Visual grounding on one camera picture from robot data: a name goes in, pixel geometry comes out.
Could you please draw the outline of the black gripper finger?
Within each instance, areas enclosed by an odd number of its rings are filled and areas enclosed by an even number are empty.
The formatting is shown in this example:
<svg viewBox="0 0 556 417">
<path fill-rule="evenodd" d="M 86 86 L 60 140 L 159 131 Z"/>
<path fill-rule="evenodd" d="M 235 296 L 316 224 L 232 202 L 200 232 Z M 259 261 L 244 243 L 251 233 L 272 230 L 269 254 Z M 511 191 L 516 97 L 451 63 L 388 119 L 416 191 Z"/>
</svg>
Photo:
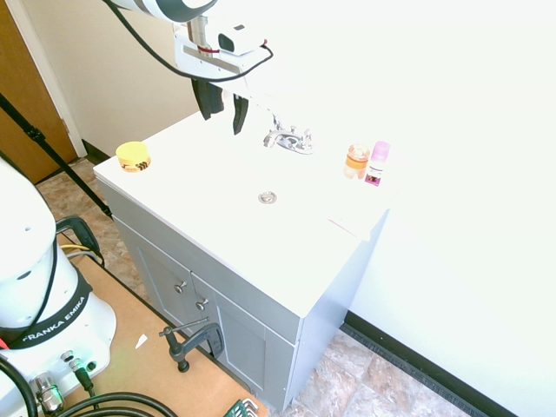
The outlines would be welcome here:
<svg viewBox="0 0 556 417">
<path fill-rule="evenodd" d="M 224 110 L 222 89 L 205 81 L 191 80 L 195 99 L 204 120 Z"/>
<path fill-rule="evenodd" d="M 248 113 L 248 99 L 239 95 L 234 95 L 234 107 L 233 131 L 235 135 L 238 135 L 242 131 Z"/>
</svg>

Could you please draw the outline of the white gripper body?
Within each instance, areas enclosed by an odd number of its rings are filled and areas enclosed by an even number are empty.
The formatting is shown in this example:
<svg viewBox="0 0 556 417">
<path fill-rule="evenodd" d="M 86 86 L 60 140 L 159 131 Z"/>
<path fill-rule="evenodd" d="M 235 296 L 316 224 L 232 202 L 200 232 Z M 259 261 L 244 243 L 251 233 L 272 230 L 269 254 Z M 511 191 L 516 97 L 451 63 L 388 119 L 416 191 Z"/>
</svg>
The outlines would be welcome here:
<svg viewBox="0 0 556 417">
<path fill-rule="evenodd" d="M 174 34 L 174 57 L 177 68 L 192 76 L 215 80 L 215 85 L 230 93 L 251 98 L 252 70 L 258 63 L 268 58 L 268 51 L 257 48 L 242 56 L 235 56 L 227 51 L 208 53 L 198 50 L 197 46 L 189 40 L 186 32 Z"/>
</svg>

